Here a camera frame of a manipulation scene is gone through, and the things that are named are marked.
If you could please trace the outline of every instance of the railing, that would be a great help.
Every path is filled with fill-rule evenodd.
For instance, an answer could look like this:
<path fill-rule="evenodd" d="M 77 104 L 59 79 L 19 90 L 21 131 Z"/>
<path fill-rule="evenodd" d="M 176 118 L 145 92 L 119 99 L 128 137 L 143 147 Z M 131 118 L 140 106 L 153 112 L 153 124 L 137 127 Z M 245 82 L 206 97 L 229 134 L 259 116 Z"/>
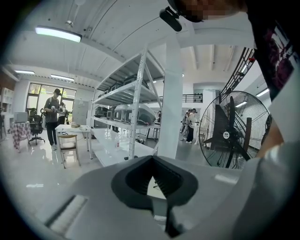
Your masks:
<path fill-rule="evenodd" d="M 234 88 L 241 82 L 246 73 L 252 67 L 255 62 L 254 49 L 245 47 L 238 64 L 236 65 L 233 74 L 229 78 L 228 83 L 225 85 L 223 90 L 220 92 L 221 101 L 223 101 L 229 93 L 231 93 Z"/>
<path fill-rule="evenodd" d="M 195 94 L 183 94 L 182 95 L 183 103 L 203 103 L 203 94 L 195 93 Z"/>

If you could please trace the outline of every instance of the bottle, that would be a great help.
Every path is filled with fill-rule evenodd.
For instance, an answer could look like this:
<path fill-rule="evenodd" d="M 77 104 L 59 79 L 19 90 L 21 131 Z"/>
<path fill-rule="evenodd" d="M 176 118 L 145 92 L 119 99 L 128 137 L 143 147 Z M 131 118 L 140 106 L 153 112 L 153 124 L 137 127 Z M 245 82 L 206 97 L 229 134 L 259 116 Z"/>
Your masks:
<path fill-rule="evenodd" d="M 120 137 L 116 136 L 116 138 L 114 139 L 114 146 L 116 148 L 116 150 L 118 150 L 120 148 Z"/>

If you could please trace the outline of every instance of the baseball cap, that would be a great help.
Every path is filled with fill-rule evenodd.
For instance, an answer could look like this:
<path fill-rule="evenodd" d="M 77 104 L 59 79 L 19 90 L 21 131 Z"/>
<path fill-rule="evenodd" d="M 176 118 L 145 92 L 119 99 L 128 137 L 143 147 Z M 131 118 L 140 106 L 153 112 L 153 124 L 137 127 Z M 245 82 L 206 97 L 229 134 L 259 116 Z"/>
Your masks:
<path fill-rule="evenodd" d="M 198 16 L 194 16 L 190 11 L 187 11 L 183 4 L 181 4 L 180 0 L 168 0 L 168 2 L 177 14 L 183 16 L 185 19 L 194 23 L 203 21 L 202 19 L 199 19 Z"/>
<path fill-rule="evenodd" d="M 55 92 L 58 96 L 61 96 L 60 90 L 59 90 L 58 88 L 55 89 L 54 92 Z"/>

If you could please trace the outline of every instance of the floor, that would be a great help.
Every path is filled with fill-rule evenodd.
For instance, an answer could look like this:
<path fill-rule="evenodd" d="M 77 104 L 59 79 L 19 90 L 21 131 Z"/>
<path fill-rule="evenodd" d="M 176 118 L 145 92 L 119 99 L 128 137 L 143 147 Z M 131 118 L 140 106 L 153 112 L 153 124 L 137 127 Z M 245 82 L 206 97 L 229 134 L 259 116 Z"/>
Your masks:
<path fill-rule="evenodd" d="M 83 174 L 101 167 L 96 157 L 90 159 L 83 136 L 77 137 L 82 166 L 78 166 L 73 152 L 69 152 L 66 155 L 67 169 L 63 168 L 59 152 L 51 150 L 46 132 L 44 131 L 40 136 L 46 140 L 46 143 L 38 141 L 35 145 L 31 142 L 29 146 L 26 140 L 21 141 L 21 153 L 13 148 L 10 134 L 0 143 L 0 164 L 8 189 L 11 190 L 17 203 L 32 215 L 54 192 L 62 191 Z M 146 145 L 154 148 L 156 142 L 150 140 Z M 206 164 L 199 145 L 181 141 L 178 143 L 176 158 L 195 164 Z"/>

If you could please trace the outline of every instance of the standing fan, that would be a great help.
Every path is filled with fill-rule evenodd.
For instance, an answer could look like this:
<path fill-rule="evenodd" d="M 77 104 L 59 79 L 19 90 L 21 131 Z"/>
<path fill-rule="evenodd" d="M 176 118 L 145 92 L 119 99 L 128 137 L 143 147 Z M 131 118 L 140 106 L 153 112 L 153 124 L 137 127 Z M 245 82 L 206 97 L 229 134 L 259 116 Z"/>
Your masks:
<path fill-rule="evenodd" d="M 242 169 L 258 153 L 269 112 L 251 94 L 233 91 L 214 99 L 200 122 L 201 150 L 211 166 Z"/>

